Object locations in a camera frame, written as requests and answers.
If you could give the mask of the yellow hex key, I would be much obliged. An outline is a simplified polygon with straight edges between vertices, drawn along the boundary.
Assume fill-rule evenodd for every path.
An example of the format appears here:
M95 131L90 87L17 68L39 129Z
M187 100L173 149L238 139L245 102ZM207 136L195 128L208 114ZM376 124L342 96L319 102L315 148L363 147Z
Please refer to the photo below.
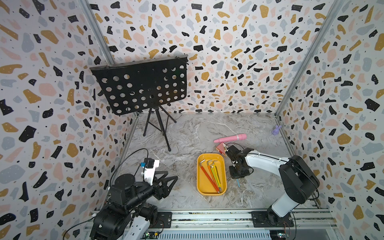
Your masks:
M219 193L221 192L222 188L221 188L221 183L220 183L220 179L219 179L219 176L218 176L218 171L217 171L217 168L215 166L215 161L214 160L211 160L212 163L210 163L210 169L211 169L211 172L212 172L212 175L214 176L214 179L215 179L215 182L216 182L216 185L218 187L218 191Z

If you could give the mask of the orange hex key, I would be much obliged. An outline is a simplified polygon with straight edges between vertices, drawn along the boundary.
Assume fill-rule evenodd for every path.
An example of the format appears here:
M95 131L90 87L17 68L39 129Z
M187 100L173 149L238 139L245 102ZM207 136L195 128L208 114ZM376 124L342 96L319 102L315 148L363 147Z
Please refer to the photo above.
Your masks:
M215 185L215 189L217 190L217 192L219 193L220 192L220 189L218 187L218 184L217 184L217 181L215 179L215 176L214 176L214 173L212 171L212 168L211 168L211 164L213 163L213 160L209 160L207 161L207 167L209 169L209 172L211 174L211 177L212 177L212 180L214 181L214 185Z

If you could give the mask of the red hex key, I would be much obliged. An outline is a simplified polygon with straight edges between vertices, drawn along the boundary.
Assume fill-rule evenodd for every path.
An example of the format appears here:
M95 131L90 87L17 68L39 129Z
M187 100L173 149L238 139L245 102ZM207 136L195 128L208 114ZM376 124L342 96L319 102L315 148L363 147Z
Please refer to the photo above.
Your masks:
M205 168L203 167L203 163L205 162L206 160L203 159L202 161L199 162L199 166L200 166L200 169L203 171L203 173L205 174L205 176L207 177L207 179L209 180L209 182L211 183L211 185L214 187L215 191L217 193L220 192L218 186L216 185L216 183L212 180L212 178L210 177L210 175L208 174L208 172L205 170Z

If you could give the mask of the yellow plastic storage box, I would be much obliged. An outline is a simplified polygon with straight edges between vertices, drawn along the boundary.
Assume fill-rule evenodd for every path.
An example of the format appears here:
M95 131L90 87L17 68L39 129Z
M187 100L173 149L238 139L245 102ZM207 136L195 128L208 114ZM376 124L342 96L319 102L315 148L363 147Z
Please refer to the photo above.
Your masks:
M217 193L214 189L214 187L211 185L203 171L200 169L199 162L205 159L206 161L203 163L203 167L208 172L208 174L211 177L211 174L209 172L209 169L207 167L207 161L209 160L217 160L218 162L215 163L215 165L218 168L219 176L222 183L222 189L223 191L221 193ZM214 154L214 153L208 153L208 154L202 154L198 157L197 160L197 189L200 192L200 194L204 196L220 196L223 195L227 190L227 176L226 176L226 166L225 161L222 155L220 154Z

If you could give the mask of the green hex key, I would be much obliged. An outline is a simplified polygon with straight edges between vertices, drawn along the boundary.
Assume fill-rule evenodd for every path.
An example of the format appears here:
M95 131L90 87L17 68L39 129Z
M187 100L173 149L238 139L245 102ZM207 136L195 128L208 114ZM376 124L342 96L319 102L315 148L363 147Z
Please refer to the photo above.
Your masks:
M216 162L218 162L218 161L214 160L214 162L211 164L211 168L212 168L212 171L214 173L215 179L217 181L217 184L218 184L218 187L219 187L220 193L221 193L223 191L223 189L222 189L221 179L220 179L220 176L219 176L219 171L218 171L217 166L215 165Z

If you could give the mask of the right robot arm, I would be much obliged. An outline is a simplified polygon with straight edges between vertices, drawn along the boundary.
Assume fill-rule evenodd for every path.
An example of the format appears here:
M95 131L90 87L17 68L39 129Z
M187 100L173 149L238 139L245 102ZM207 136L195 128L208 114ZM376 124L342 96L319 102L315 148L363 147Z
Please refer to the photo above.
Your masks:
M239 150L235 146L225 147L225 150L232 162L229 166L231 178L245 178L255 169L267 171L281 178L285 192L267 209L266 220L273 226L281 223L288 213L304 204L318 191L320 181L300 156L281 158L251 148Z

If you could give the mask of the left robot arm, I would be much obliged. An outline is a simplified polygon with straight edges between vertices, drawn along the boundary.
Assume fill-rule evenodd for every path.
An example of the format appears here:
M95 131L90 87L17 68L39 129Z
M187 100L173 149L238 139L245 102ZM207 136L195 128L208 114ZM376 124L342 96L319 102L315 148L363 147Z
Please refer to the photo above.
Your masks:
M155 172L157 175L161 177L155 177L152 184L138 182L132 174L119 176L109 190L107 203L93 219L90 238L117 240L129 227L125 239L139 240L150 227L165 228L165 222L158 216L158 207L146 207L146 201L151 197L158 200L168 197L178 177L168 177L167 171Z

